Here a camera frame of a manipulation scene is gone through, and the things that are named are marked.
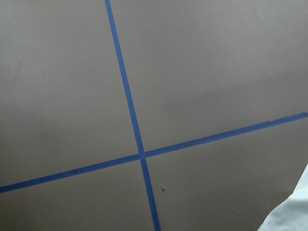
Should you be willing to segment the white long-sleeve t-shirt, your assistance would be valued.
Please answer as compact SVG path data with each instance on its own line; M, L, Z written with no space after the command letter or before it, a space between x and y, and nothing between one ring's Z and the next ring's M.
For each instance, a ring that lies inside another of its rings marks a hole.
M308 168L292 194L265 218L260 231L306 231L308 229Z

